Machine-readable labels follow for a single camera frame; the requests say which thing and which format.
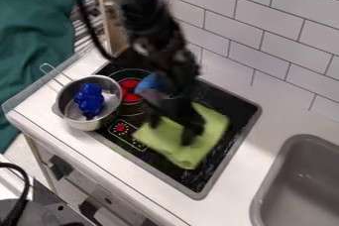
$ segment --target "white countertop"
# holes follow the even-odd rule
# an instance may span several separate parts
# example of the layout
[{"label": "white countertop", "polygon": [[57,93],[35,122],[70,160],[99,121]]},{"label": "white countertop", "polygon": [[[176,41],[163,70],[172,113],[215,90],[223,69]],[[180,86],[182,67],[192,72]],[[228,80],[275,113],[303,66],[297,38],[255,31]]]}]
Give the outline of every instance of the white countertop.
[{"label": "white countertop", "polygon": [[[82,77],[106,62],[93,50],[66,73]],[[52,112],[57,94],[48,86],[9,112],[7,117],[23,132],[91,170],[112,188],[169,225],[251,226],[249,208],[283,142],[297,134],[311,134],[339,145],[339,124],[315,113],[269,98],[235,77],[213,71],[204,79],[247,98],[263,114],[221,174],[208,196],[193,200],[86,133],[70,129]],[[50,86],[58,88],[51,81]]]}]

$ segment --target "red burner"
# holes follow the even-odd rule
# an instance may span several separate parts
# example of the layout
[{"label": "red burner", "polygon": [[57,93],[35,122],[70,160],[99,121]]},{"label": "red burner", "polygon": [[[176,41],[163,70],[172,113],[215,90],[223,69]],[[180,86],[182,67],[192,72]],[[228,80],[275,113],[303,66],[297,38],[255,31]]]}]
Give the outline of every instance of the red burner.
[{"label": "red burner", "polygon": [[119,82],[123,91],[123,103],[136,103],[141,99],[139,95],[133,93],[135,87],[138,85],[139,82],[140,80],[136,78],[127,78]]},{"label": "red burner", "polygon": [[123,132],[126,129],[126,126],[124,124],[118,124],[116,126],[118,132]]}]

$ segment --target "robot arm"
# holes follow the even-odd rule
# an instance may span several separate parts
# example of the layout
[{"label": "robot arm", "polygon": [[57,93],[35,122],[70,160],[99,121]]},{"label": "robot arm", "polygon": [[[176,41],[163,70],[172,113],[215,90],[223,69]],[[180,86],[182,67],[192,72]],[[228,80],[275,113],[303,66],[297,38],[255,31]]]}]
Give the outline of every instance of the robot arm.
[{"label": "robot arm", "polygon": [[[189,145],[194,136],[202,134],[204,120],[191,104],[199,65],[186,48],[179,24],[163,0],[113,1],[119,8],[130,47],[144,56],[162,81],[162,86],[151,96],[143,94],[150,105],[151,126],[156,128],[161,117],[167,116],[183,127],[181,141],[183,145]],[[81,1],[78,2],[80,10],[85,13]],[[109,58],[91,31],[85,15],[83,19],[94,44]]]},{"label": "robot arm", "polygon": [[172,83],[179,95],[194,83],[199,66],[186,48],[176,20],[163,0],[114,0],[120,7],[130,45],[142,52],[155,69]]}]

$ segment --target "stainless steel sink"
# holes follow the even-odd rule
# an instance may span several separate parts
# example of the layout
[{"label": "stainless steel sink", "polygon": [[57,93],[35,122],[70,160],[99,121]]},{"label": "stainless steel sink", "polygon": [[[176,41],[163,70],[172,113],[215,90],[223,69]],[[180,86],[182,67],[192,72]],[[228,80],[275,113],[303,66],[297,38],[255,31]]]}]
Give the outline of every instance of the stainless steel sink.
[{"label": "stainless steel sink", "polygon": [[338,226],[339,147],[309,135],[287,140],[250,214],[254,226]]}]

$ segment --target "green cloth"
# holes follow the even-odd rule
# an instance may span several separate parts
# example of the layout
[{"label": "green cloth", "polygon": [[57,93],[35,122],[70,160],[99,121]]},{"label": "green cloth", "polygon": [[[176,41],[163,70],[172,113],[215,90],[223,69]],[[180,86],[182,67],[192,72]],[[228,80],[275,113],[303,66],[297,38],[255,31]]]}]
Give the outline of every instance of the green cloth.
[{"label": "green cloth", "polygon": [[[0,0],[0,104],[73,54],[74,0]],[[0,111],[0,153],[19,133]]]},{"label": "green cloth", "polygon": [[206,124],[204,133],[194,138],[190,146],[183,147],[180,144],[183,127],[165,117],[156,129],[151,128],[148,123],[144,124],[134,134],[134,138],[180,168],[194,170],[219,142],[230,121],[220,113],[200,104],[193,103],[193,107],[204,118]]}]

